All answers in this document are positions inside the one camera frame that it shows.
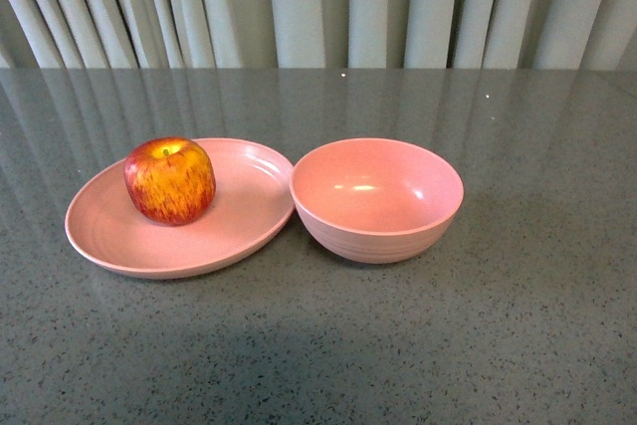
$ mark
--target curtain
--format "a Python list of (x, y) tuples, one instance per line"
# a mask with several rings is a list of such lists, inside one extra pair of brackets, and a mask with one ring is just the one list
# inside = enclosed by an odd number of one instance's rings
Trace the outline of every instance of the curtain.
[(637, 0), (0, 0), (0, 67), (635, 70)]

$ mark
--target apple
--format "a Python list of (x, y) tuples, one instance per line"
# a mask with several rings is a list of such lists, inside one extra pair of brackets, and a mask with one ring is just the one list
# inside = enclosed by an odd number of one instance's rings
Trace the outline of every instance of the apple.
[(195, 141), (177, 136), (135, 148), (124, 161), (123, 176), (135, 208), (171, 226), (201, 217), (217, 188), (208, 153)]

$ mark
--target plate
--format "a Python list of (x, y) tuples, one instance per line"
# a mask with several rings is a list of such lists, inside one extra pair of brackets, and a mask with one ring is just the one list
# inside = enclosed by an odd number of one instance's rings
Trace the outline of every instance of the plate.
[(195, 141), (210, 156), (217, 180), (201, 218), (176, 227), (146, 219), (128, 197), (121, 160), (89, 181), (69, 205), (65, 228), (73, 247), (115, 273), (175, 279), (230, 266), (265, 246), (294, 211), (292, 164), (251, 141)]

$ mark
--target granite surface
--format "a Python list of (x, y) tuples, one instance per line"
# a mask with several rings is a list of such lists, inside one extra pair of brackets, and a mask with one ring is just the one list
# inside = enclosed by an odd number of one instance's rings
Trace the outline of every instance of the granite surface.
[[(0, 71), (0, 422), (637, 423), (637, 74)], [(433, 248), (356, 264), (296, 214), (152, 281), (80, 256), (78, 190), (152, 137), (290, 161), (398, 138), (458, 170)]]

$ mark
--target pink bowl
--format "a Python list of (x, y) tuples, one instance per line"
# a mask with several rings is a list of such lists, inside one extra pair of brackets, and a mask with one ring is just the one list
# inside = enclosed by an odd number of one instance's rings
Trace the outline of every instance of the pink bowl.
[(290, 189), (314, 238), (352, 261), (393, 263), (433, 245), (464, 188), (456, 170), (414, 144), (356, 138), (321, 146), (292, 171)]

